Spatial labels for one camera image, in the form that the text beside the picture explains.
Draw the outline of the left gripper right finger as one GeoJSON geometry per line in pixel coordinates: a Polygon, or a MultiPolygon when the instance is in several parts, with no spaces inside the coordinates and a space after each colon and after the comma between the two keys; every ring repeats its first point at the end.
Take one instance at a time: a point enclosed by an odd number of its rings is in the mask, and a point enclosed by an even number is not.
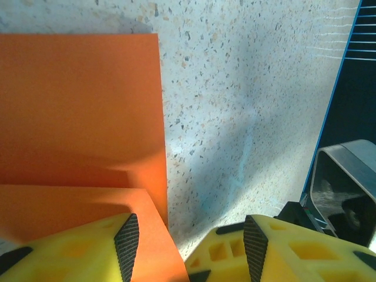
{"type": "Polygon", "coordinates": [[[210,230],[185,266],[190,282],[376,282],[368,248],[256,214],[210,230]]]}

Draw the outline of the blue circuit graphic wall panel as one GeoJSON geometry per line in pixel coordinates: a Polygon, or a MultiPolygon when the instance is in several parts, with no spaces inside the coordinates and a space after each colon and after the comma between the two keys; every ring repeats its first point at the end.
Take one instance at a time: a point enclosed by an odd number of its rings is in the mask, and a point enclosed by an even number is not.
{"type": "Polygon", "coordinates": [[[376,145],[376,0],[362,0],[319,149],[359,139],[376,145]]]}

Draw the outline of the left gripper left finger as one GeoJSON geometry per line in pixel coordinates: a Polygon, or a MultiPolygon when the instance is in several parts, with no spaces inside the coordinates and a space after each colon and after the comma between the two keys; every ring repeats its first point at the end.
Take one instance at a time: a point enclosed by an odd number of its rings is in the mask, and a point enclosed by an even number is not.
{"type": "Polygon", "coordinates": [[[0,256],[0,282],[131,282],[139,223],[122,213],[64,230],[0,256]]]}

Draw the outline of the orange paper sheet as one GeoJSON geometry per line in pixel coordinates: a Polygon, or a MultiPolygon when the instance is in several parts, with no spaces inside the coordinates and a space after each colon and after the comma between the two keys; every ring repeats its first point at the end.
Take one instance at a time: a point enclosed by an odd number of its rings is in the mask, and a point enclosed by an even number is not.
{"type": "Polygon", "coordinates": [[[0,238],[123,212],[140,224],[132,282],[189,282],[167,228],[157,35],[0,34],[0,238]]]}

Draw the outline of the blue table edge strip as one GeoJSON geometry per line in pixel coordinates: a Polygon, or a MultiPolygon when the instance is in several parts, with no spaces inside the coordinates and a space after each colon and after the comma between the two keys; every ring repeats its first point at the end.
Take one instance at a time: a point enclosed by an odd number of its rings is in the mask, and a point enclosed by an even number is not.
{"type": "Polygon", "coordinates": [[[300,203],[304,203],[308,196],[315,157],[320,147],[324,125],[330,111],[331,102],[340,77],[341,68],[345,61],[348,44],[350,42],[362,0],[325,0],[325,3],[334,4],[335,7],[320,12],[319,16],[315,17],[324,29],[317,34],[321,40],[321,45],[314,48],[315,56],[325,59],[326,62],[331,62],[337,73],[331,88],[330,97],[325,102],[325,115],[323,116],[323,121],[320,125],[320,132],[315,143],[313,157],[300,196],[300,203]]]}

